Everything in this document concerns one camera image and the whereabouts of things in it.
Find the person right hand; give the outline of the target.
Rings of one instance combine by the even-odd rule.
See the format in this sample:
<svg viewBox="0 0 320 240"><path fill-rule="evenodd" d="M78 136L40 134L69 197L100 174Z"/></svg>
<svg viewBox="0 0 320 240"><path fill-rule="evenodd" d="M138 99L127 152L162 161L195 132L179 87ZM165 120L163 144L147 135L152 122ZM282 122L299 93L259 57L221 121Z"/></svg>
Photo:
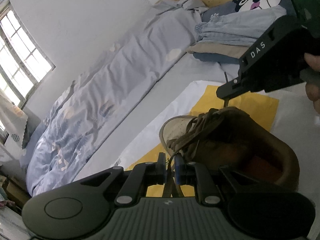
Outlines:
<svg viewBox="0 0 320 240"><path fill-rule="evenodd" d="M306 94L313 102L313 107L315 111L319 114L319 74L315 74L315 72L319 73L319 56L314 56L309 53L304 54L304 59L307 64L313 69L313 74L310 74L308 80L306 81L305 90Z"/></svg>

